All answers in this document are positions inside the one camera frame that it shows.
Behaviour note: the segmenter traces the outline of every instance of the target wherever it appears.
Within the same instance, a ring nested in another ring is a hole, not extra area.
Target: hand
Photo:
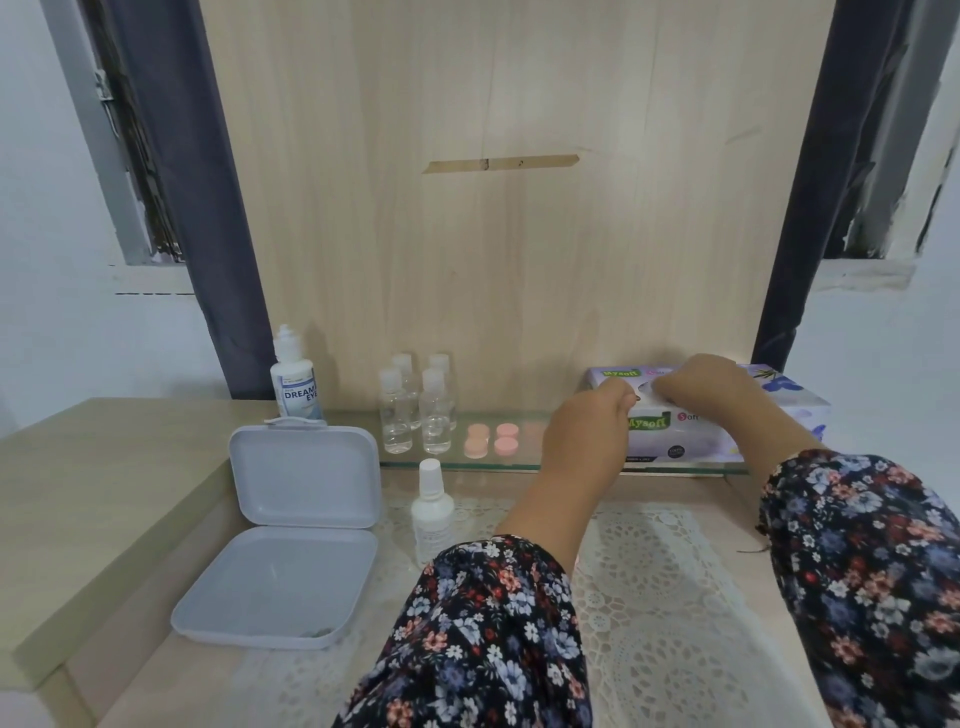
[[[543,434],[542,475],[606,491],[623,470],[627,412],[634,404],[633,388],[615,376],[565,401]]]
[[[659,397],[721,426],[764,394],[746,369],[710,353],[694,354],[680,369],[654,379],[652,386]]]

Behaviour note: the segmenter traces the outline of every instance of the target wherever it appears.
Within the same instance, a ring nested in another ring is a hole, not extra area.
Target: open lid
[[[380,518],[380,463],[365,429],[281,417],[234,431],[229,453],[249,521],[369,528]]]

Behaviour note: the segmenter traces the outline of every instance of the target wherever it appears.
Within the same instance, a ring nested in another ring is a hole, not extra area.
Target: tape strip
[[[543,169],[544,167],[572,167],[580,161],[578,155],[539,155],[537,157],[495,157],[486,159],[445,159],[432,161],[423,170],[424,175],[445,172],[502,172],[512,169]]]

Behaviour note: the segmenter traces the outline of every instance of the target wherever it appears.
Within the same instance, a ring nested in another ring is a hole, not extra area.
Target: green label
[[[670,426],[670,413],[664,412],[659,417],[631,417],[630,429],[654,430],[667,429]]]

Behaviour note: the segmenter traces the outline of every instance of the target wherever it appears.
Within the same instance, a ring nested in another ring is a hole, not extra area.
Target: bottle label
[[[307,376],[274,377],[276,403],[283,417],[303,417],[307,420],[322,420],[320,400],[317,398],[317,381],[313,370]]]
[[[439,530],[427,530],[414,524],[414,536],[417,540],[417,559],[421,564],[433,561],[441,551],[457,543],[452,522]]]

